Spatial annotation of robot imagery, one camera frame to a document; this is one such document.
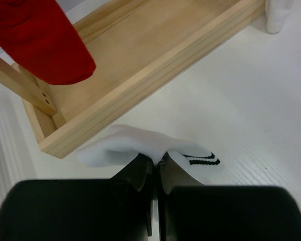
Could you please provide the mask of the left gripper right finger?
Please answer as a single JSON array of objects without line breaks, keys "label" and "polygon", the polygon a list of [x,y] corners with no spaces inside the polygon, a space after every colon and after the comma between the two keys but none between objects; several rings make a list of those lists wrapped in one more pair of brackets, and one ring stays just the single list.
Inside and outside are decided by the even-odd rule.
[{"label": "left gripper right finger", "polygon": [[160,240],[301,240],[301,212],[276,186],[208,186],[169,154],[157,165]]}]

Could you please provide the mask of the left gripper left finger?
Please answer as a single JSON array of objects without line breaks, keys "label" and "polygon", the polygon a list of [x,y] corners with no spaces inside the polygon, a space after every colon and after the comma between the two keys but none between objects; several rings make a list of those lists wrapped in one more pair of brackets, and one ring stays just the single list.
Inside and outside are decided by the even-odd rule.
[{"label": "left gripper left finger", "polygon": [[110,179],[21,181],[0,207],[0,240],[147,240],[153,168],[138,154]]}]

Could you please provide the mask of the white striped sock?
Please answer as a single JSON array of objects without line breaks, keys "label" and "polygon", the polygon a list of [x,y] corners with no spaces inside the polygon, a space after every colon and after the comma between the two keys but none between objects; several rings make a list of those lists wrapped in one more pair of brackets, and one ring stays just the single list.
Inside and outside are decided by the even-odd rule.
[{"label": "white striped sock", "polygon": [[181,167],[218,165],[220,160],[197,143],[127,125],[113,125],[107,135],[79,149],[78,160],[90,167],[126,165],[137,155],[150,158],[157,165],[168,153]]}]

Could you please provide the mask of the red sock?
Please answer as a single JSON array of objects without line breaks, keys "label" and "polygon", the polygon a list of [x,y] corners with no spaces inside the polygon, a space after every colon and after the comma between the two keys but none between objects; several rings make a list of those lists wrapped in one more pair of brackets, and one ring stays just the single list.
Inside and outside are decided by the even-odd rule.
[{"label": "red sock", "polygon": [[96,69],[56,1],[0,1],[0,47],[51,85],[79,83]]}]

